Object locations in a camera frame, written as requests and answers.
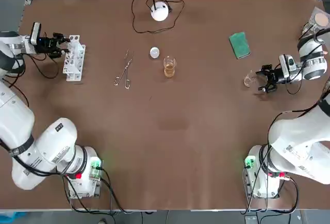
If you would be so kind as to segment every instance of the green sponge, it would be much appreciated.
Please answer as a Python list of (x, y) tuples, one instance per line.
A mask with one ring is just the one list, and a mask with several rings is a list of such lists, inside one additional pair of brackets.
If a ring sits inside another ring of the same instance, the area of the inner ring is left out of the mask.
[(250, 55), (250, 47), (245, 37), (245, 32), (238, 32), (229, 37), (229, 41), (237, 59)]

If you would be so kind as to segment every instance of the brown table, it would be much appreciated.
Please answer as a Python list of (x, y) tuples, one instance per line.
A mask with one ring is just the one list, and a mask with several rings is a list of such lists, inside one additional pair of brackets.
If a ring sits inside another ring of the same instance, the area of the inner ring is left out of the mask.
[[(128, 209), (243, 209), (242, 161), (249, 149), (264, 144), (276, 114), (311, 106), (327, 76), (304, 81), (291, 96), (281, 85), (264, 98), (243, 86), (250, 70), (278, 64), (278, 55), (299, 57), (301, 28), (317, 0), (184, 0), (186, 6), (170, 31), (137, 34), (132, 29), (132, 0), (33, 0), (25, 8), (20, 34), (29, 34), (33, 21), (42, 32), (81, 35), (86, 44), (82, 81), (66, 82), (65, 75), (44, 79), (27, 58), (26, 74), (18, 86), (26, 93), (38, 135), (59, 117), (78, 129), (77, 143), (93, 146), (123, 207)], [(145, 0), (136, 0), (138, 30), (159, 28)], [(180, 9), (164, 26), (171, 25)], [(245, 31), (251, 55), (237, 60), (228, 37)], [(161, 57), (149, 58), (158, 46)], [(129, 68), (131, 87), (115, 87), (127, 49), (134, 51)], [(177, 60), (173, 79), (165, 79), (162, 58)], [(60, 66), (63, 60), (58, 59)], [(41, 62), (51, 74), (54, 65)], [(2, 209), (68, 209), (62, 182), (49, 177), (33, 191), (17, 188), (11, 160), (0, 152)], [(294, 176), (302, 209), (329, 209), (330, 187)], [(294, 191), (289, 184), (270, 208), (290, 208)], [(94, 208), (108, 209), (103, 188)]]

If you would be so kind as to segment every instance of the glass beaker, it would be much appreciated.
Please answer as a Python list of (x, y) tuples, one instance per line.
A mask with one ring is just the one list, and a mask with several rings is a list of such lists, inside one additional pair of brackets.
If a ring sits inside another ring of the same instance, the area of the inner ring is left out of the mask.
[(164, 73), (167, 78), (171, 78), (175, 73), (176, 61), (172, 56), (167, 56), (164, 58)]

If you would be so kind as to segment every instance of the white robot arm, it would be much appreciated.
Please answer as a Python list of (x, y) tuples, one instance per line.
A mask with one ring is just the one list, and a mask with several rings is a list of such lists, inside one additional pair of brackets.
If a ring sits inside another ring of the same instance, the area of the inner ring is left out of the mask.
[[(6, 74), (25, 70), (21, 53), (47, 53), (60, 57), (67, 49), (58, 44), (70, 42), (62, 34), (40, 37), (41, 25), (34, 23), (30, 36), (0, 32), (0, 145), (13, 158), (12, 178), (19, 188), (33, 189), (56, 167), (71, 178), (78, 197), (97, 195), (101, 166), (95, 150), (75, 145), (77, 130), (67, 118), (59, 118), (37, 139), (31, 135), (35, 117), (31, 110), (2, 81)], [(70, 195), (77, 198), (69, 185)]]
[(280, 180), (286, 179), (286, 173), (330, 184), (330, 150), (321, 143), (330, 141), (329, 126), (328, 94), (304, 115), (276, 121), (268, 133), (269, 146), (252, 147), (245, 159), (247, 180), (251, 188), (254, 186), (253, 196), (278, 196)]
[(0, 81), (0, 141), (13, 157), (15, 185), (33, 189), (45, 178), (26, 169), (17, 162), (18, 158), (42, 172), (57, 167), (59, 172), (77, 176), (73, 183), (79, 196), (90, 196), (95, 190), (91, 164), (96, 161), (101, 165), (95, 150), (75, 145), (77, 129), (67, 118), (56, 120), (37, 139), (31, 135), (34, 121), (31, 110)]
[(300, 55), (299, 62), (295, 62), (291, 55), (283, 54), (279, 56), (279, 65), (274, 69), (271, 64), (263, 65), (256, 75), (265, 76), (267, 84), (258, 89), (269, 93), (276, 91), (278, 84), (321, 77), (327, 70), (323, 44), (330, 48), (330, 28), (322, 29), (299, 40), (297, 45)]
[(21, 74), (25, 70), (22, 54), (47, 53), (50, 58), (61, 57), (68, 49), (58, 45), (70, 42), (61, 33), (52, 38), (40, 36), (41, 24), (34, 22), (31, 34), (21, 36), (12, 31), (0, 31), (0, 79), (8, 74)]
[(285, 171), (330, 184), (330, 95), (304, 116), (275, 122), (269, 131), (270, 161)]

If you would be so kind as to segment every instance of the orange liquid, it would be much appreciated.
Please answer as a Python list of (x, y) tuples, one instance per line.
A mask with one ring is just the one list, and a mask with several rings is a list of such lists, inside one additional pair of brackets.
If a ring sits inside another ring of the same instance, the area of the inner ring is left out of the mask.
[(165, 76), (166, 76), (167, 78), (171, 78), (171, 77), (174, 76), (174, 72), (175, 72), (175, 70), (174, 70), (174, 65), (171, 64), (171, 63), (166, 64), (166, 66), (165, 66), (165, 68), (164, 68)]

